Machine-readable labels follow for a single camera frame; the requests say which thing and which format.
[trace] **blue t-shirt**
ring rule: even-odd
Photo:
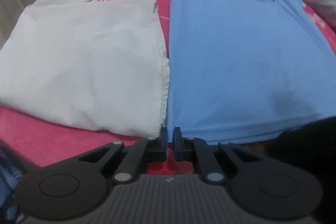
[[[336,57],[301,0],[171,0],[167,128],[253,142],[336,115]]]

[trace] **silver rivet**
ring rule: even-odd
[[[132,178],[132,176],[128,173],[118,173],[114,176],[117,181],[128,181]]]
[[[210,173],[207,175],[207,179],[213,182],[219,182],[224,179],[224,176],[220,173]]]

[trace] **denim fabric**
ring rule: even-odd
[[[14,191],[21,177],[21,171],[0,150],[0,223],[18,217],[19,209]]]

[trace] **pink bedsheet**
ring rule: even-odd
[[[170,0],[157,0],[157,2],[160,22],[168,47]],[[309,7],[305,7],[305,10],[336,50],[335,33]],[[67,159],[115,140],[123,141],[125,145],[132,145],[137,139],[108,131],[92,132],[51,124],[5,107],[0,107],[0,138],[21,156],[38,166],[46,166]],[[151,174],[190,172],[192,172],[192,166],[189,163],[176,163],[170,150],[169,159],[166,162],[151,164],[148,169],[148,173]]]

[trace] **folded white shirt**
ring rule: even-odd
[[[156,0],[38,0],[0,50],[0,103],[71,127],[158,136],[168,83]]]

